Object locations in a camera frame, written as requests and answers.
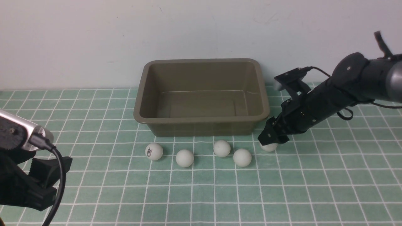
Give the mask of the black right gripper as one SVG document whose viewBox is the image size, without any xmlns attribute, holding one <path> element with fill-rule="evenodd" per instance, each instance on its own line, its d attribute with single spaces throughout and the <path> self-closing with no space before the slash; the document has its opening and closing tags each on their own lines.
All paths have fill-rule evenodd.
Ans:
<svg viewBox="0 0 402 226">
<path fill-rule="evenodd" d="M 284 144 L 290 135 L 302 134 L 323 121 L 323 95 L 305 94 L 287 99 L 276 118 L 267 120 L 258 136 L 261 145 Z"/>
</svg>

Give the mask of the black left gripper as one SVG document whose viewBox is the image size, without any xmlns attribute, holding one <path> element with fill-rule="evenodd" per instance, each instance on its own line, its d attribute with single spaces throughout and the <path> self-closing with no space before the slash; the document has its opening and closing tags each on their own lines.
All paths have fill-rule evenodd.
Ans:
<svg viewBox="0 0 402 226">
<path fill-rule="evenodd" d="M 57 159 L 35 158 L 36 152 L 1 151 L 1 204 L 43 211 L 54 205 L 60 179 Z"/>
</svg>

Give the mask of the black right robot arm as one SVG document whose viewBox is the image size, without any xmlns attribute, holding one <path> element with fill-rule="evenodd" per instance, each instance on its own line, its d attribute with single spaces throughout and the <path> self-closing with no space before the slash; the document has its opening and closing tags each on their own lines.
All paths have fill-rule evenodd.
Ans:
<svg viewBox="0 0 402 226">
<path fill-rule="evenodd" d="M 356 52 L 346 56 L 333 74 L 314 89 L 302 81 L 313 67 L 295 68 L 275 80 L 290 99 L 277 117 L 267 120 L 258 136 L 261 145 L 283 144 L 343 109 L 375 100 L 401 102 L 401 54 L 375 60 Z"/>
</svg>

